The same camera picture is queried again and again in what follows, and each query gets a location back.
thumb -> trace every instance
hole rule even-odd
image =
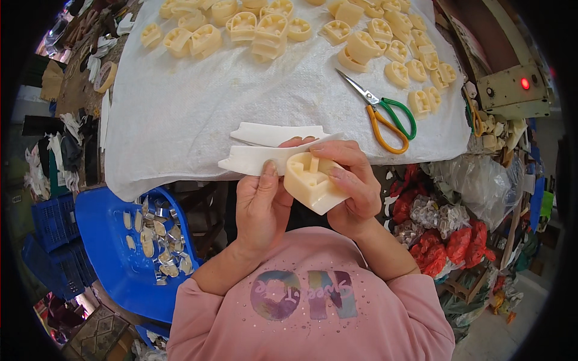
[[[259,186],[257,193],[253,198],[251,204],[258,209],[268,209],[273,203],[273,198],[277,194],[279,187],[279,175],[277,173],[277,166],[273,160],[268,160],[263,164],[263,171],[259,178]]]

woman's right hand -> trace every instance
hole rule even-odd
[[[315,144],[309,151],[318,158],[331,159],[344,166],[329,170],[329,178],[351,198],[327,212],[329,225],[342,235],[356,240],[372,229],[375,215],[381,211],[381,185],[371,165],[354,140],[331,140]]]

orange scissor handle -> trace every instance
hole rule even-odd
[[[371,105],[367,105],[366,107],[367,113],[369,114],[369,119],[371,120],[371,127],[373,128],[373,134],[375,135],[375,139],[377,142],[384,147],[388,152],[393,154],[402,154],[404,153],[407,148],[409,147],[409,141],[407,137],[393,125],[392,123],[388,122],[384,117],[379,114],[378,111],[374,111]],[[380,121],[383,125],[390,128],[403,142],[403,147],[401,149],[395,149],[390,147],[385,140],[381,137],[381,133],[379,132],[379,128],[377,127],[377,121]]]

white foam strip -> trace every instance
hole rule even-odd
[[[229,158],[219,161],[218,166],[233,172],[248,174],[249,176],[260,176],[263,164],[267,160],[272,159],[277,165],[277,172],[280,176],[283,176],[285,175],[287,160],[291,156],[307,152],[309,147],[314,144],[342,139],[344,135],[345,133],[339,132],[318,139],[315,142],[291,148],[232,146]]]
[[[293,137],[305,138],[314,136],[324,138],[323,126],[278,126],[241,122],[239,129],[231,132],[231,137],[254,146],[278,147],[282,142]]]

red plastic bag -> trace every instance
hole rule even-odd
[[[431,277],[440,273],[446,264],[446,247],[441,243],[442,237],[437,229],[425,232],[420,242],[412,247],[410,254],[416,260],[423,274]]]
[[[424,270],[421,270],[423,274],[427,274],[430,277],[434,277],[439,274],[443,266],[446,265],[446,247],[443,244],[436,244],[432,248],[428,250],[427,255],[425,258],[427,260],[432,260]]]
[[[466,268],[472,268],[481,262],[481,258],[486,254],[486,239],[488,237],[488,229],[484,222],[470,219],[470,224],[472,225],[472,241],[466,251]],[[490,256],[495,259],[495,255],[493,255],[493,252],[491,253]]]
[[[413,200],[418,194],[427,195],[424,187],[420,184],[419,187],[410,189],[404,192],[395,201],[392,220],[395,224],[401,224],[409,220],[409,214],[412,212]]]
[[[472,238],[471,228],[462,228],[456,230],[450,235],[450,241],[447,243],[447,257],[454,264],[459,265],[466,257],[466,251]]]
[[[415,164],[408,164],[405,167],[405,174],[403,175],[403,183],[400,183],[399,180],[393,182],[390,187],[390,197],[395,197],[403,192],[404,189],[408,188],[411,183],[418,183],[420,175],[423,172],[420,172],[420,165]]]

